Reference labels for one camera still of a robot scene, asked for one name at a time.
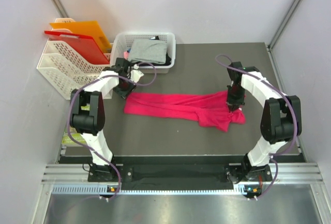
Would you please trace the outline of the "pink t shirt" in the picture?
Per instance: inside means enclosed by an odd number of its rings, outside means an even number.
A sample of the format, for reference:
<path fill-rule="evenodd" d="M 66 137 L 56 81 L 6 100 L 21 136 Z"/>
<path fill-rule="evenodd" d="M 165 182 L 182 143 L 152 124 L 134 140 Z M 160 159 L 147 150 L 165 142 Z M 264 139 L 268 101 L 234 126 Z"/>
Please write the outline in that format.
<path fill-rule="evenodd" d="M 201 127 L 227 132 L 230 124 L 244 124 L 246 118 L 240 109 L 231 112 L 226 99 L 226 91 L 206 95 L 132 93 L 124 113 L 195 121 Z"/>

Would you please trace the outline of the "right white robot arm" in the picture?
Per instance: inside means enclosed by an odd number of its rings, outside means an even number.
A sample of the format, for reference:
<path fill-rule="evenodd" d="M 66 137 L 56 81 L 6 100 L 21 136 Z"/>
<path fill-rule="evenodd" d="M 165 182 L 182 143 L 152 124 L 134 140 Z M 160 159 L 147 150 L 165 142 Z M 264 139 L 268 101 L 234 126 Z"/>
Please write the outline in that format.
<path fill-rule="evenodd" d="M 263 108 L 261 137 L 244 156 L 241 168 L 242 176 L 251 181 L 260 175 L 260 169 L 269 163 L 272 155 L 301 134 L 300 99 L 273 87 L 255 67 L 232 62 L 227 71 L 231 79 L 227 93 L 229 111 L 234 112 L 245 104 L 245 92 L 249 92 Z"/>

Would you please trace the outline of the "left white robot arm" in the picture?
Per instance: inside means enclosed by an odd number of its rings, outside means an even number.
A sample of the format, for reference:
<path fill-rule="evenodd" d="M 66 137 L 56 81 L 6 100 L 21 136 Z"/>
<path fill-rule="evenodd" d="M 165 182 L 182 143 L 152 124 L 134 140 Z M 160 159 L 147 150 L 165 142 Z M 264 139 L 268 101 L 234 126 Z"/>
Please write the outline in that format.
<path fill-rule="evenodd" d="M 85 140 L 93 164 L 100 167 L 99 174 L 106 181 L 116 178 L 117 168 L 110 164 L 113 153 L 103 133 L 106 122 L 104 97 L 115 92 L 127 99 L 143 75 L 138 65 L 117 58 L 115 64 L 105 67 L 94 81 L 82 90 L 74 89 L 71 93 L 69 125 Z"/>

